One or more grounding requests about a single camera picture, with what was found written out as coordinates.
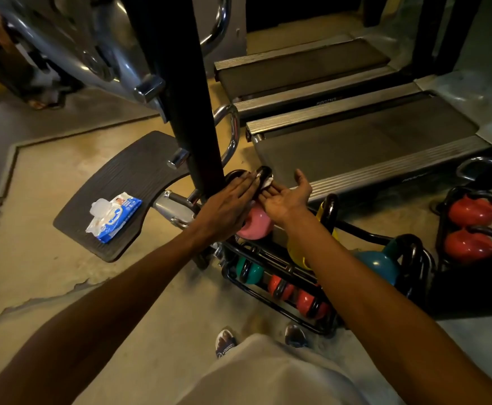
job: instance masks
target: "hand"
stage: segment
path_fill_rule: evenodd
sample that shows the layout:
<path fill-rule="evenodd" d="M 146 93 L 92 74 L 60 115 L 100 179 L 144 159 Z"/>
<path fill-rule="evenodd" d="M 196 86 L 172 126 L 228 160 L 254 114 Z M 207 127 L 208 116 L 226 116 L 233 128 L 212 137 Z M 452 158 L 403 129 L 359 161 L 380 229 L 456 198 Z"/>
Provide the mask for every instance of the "hand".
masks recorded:
<path fill-rule="evenodd" d="M 221 192 L 210 197 L 185 232 L 200 239 L 203 247 L 228 239 L 242 228 L 251 209 L 251 201 L 259 178 L 256 173 L 244 172 Z"/>
<path fill-rule="evenodd" d="M 283 228 L 303 212 L 309 213 L 306 205 L 312 187 L 299 169 L 295 170 L 295 180 L 298 187 L 293 190 L 272 182 L 270 187 L 259 195 L 259 201 L 267 215 Z"/>

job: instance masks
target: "shoe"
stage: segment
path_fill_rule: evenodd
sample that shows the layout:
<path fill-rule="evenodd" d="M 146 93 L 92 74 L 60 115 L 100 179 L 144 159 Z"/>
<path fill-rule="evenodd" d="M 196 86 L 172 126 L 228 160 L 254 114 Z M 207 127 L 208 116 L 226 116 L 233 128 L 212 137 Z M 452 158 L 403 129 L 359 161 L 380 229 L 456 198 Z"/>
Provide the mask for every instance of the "shoe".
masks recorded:
<path fill-rule="evenodd" d="M 308 346 L 306 334 L 296 324 L 289 324 L 285 328 L 285 343 L 291 347 L 303 348 Z"/>
<path fill-rule="evenodd" d="M 237 341 L 228 329 L 222 330 L 215 339 L 215 355 L 223 357 L 231 348 L 237 346 Z"/>

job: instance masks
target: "person's left hand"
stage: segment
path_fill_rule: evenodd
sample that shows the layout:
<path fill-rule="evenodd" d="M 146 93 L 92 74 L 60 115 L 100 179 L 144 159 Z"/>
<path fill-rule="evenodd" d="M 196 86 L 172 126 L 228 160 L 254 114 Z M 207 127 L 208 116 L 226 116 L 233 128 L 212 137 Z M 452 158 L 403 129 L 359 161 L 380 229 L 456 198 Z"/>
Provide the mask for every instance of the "person's left hand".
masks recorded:
<path fill-rule="evenodd" d="M 239 231 L 259 187 L 256 176 L 255 172 L 244 172 L 241 177 L 233 179 L 221 192 L 209 198 L 185 231 L 201 239 L 203 248 L 226 240 Z"/>

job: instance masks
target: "textured rubber board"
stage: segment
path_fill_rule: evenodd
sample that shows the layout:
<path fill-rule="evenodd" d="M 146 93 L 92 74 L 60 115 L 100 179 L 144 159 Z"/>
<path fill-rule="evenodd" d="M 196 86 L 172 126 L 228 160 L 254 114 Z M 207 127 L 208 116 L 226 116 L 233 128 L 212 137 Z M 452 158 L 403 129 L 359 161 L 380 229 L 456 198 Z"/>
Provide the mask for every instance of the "textured rubber board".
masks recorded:
<path fill-rule="evenodd" d="M 381 67 L 388 61 L 368 42 L 357 39 L 223 69 L 218 77 L 229 99 L 254 98 Z"/>
<path fill-rule="evenodd" d="M 268 133 L 255 145 L 263 165 L 285 185 L 295 185 L 296 168 L 316 181 L 467 138 L 478 130 L 437 96 L 309 126 L 274 138 Z"/>
<path fill-rule="evenodd" d="M 118 259 L 141 233 L 143 221 L 155 199 L 170 184 L 188 175 L 186 165 L 178 170 L 167 160 L 178 149 L 174 137 L 157 130 L 123 149 L 98 170 L 69 200 L 53 225 L 104 261 Z M 99 198 L 110 200 L 122 192 L 143 201 L 126 225 L 106 244 L 85 230 L 92 220 L 90 206 Z"/>

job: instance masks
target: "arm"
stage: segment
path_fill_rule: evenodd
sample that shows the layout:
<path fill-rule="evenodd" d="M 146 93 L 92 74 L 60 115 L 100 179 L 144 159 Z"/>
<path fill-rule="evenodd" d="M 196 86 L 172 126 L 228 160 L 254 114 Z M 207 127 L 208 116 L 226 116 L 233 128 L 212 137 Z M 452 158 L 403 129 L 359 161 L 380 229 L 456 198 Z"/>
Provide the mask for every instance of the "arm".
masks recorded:
<path fill-rule="evenodd" d="M 182 266 L 242 227 L 255 176 L 236 178 L 189 228 L 41 326 L 0 373 L 0 404 L 72 403 Z"/>
<path fill-rule="evenodd" d="M 408 404 L 492 403 L 492 380 L 417 306 L 357 260 L 306 209 L 311 186 L 273 184 L 259 197 L 305 253 L 330 302 Z"/>

